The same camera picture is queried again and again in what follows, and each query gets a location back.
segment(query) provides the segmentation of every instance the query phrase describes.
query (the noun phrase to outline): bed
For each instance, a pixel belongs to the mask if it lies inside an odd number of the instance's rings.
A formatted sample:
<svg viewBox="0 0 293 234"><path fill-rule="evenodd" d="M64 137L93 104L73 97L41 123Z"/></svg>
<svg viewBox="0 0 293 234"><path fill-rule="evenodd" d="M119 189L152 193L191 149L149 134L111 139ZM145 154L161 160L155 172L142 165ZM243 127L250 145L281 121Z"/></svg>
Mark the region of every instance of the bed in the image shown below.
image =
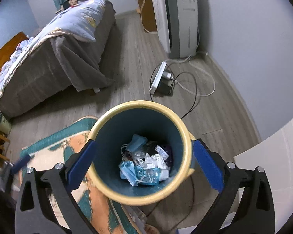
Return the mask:
<svg viewBox="0 0 293 234"><path fill-rule="evenodd" d="M108 87L113 83L99 70L99 62L112 26L115 24L113 5L106 1L105 10L94 33L95 42L78 40L62 34L45 40L16 69L0 97L5 117L19 116L53 94L73 85L77 91ZM1 50L9 57L15 42L23 40L19 33ZM0 67L7 59L0 59Z"/></svg>

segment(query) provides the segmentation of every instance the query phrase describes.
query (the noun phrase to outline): patterned rug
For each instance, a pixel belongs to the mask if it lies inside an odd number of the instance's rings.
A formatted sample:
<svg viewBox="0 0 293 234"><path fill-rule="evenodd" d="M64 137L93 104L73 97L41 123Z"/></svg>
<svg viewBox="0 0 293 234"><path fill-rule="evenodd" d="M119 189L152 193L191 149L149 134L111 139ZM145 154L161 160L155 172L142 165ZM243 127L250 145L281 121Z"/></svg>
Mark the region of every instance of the patterned rug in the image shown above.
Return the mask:
<svg viewBox="0 0 293 234"><path fill-rule="evenodd" d="M27 168L34 167L37 171L51 169L59 162L79 152L87 141L88 134L97 118L86 116L69 127L24 148L20 157L29 154L32 160L22 169L20 180ZM91 182L86 174L80 187L73 190L72 195L89 222L100 234L143 234L136 226L125 207L103 195ZM60 225L68 228L61 211L51 195L49 198L55 216Z"/></svg>

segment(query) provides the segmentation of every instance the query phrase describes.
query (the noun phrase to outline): silver bolt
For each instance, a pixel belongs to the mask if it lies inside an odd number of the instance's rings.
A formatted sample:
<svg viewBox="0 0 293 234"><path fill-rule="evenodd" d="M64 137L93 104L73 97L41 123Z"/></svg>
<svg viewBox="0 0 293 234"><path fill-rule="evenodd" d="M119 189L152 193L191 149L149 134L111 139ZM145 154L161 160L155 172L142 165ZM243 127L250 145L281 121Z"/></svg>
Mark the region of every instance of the silver bolt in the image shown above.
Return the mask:
<svg viewBox="0 0 293 234"><path fill-rule="evenodd" d="M56 168L57 170L60 170L60 169L63 168L63 164L62 164L62 163L57 163L57 164L55 165L55 168Z"/></svg>
<svg viewBox="0 0 293 234"><path fill-rule="evenodd" d="M236 165L233 162L227 163L227 166L229 169L234 169L236 167Z"/></svg>
<svg viewBox="0 0 293 234"><path fill-rule="evenodd" d="M34 171L34 168L33 167L30 167L27 169L27 173L32 173Z"/></svg>
<svg viewBox="0 0 293 234"><path fill-rule="evenodd" d="M263 173L263 172L265 171L264 168L261 167L261 166L258 166L258 167L257 167L257 170L258 170L260 173Z"/></svg>

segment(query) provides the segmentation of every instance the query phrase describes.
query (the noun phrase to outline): blue face mask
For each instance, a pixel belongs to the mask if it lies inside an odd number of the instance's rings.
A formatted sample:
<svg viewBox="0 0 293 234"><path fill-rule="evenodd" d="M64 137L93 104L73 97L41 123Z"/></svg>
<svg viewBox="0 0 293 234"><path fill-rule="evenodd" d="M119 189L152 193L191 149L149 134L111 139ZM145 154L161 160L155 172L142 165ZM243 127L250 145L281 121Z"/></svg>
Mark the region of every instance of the blue face mask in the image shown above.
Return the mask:
<svg viewBox="0 0 293 234"><path fill-rule="evenodd" d="M123 177L125 177L125 179L127 179L133 187L138 185L138 179L136 177L135 167L132 161L121 162L119 169L121 170Z"/></svg>
<svg viewBox="0 0 293 234"><path fill-rule="evenodd" d="M144 170L142 167L135 165L135 171L138 182L142 185L156 186L160 182L160 168Z"/></svg>
<svg viewBox="0 0 293 234"><path fill-rule="evenodd" d="M128 143L126 150L134 153L137 151L140 147L145 145L147 143L147 138L140 136L138 134L134 134L132 136L132 140L130 143Z"/></svg>

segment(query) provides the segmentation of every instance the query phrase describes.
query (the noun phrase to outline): floor plank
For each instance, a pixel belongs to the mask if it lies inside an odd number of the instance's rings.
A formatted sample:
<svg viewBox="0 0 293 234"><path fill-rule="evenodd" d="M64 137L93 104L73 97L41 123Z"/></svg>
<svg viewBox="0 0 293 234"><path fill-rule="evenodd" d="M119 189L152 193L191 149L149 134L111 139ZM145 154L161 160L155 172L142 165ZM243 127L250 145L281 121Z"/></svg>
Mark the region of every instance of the floor plank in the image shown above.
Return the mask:
<svg viewBox="0 0 293 234"><path fill-rule="evenodd" d="M24 115L14 118L7 156L12 161L17 160L22 147L68 127L83 116L100 117L123 102L151 100L150 76L154 68L165 59L166 54L158 36L143 31L137 13L118 17L100 62L102 73L114 79L115 83L111 87L101 89L97 94L92 94L89 90L77 92L70 86ZM216 90L209 97L198 97L198 106L183 122L189 132L205 141L210 150L218 152L226 161L233 161L236 154L259 142L256 131L222 71L207 57L196 56L191 62L212 74L216 81ZM211 79L188 63L173 64L170 68L175 75L182 71L191 72L201 94L213 90ZM187 89L195 91L190 75L182 74L178 81ZM194 95L176 85L172 96L154 96L153 99L181 117L191 107ZM217 196L217 192L209 187L199 168L192 178L195 188L194 208L179 227L198 224ZM192 185L188 178L174 193L159 203L150 215L148 223L158 227L161 232L167 232L189 212L191 194ZM147 205L141 208L148 213L153 207L154 205Z"/></svg>

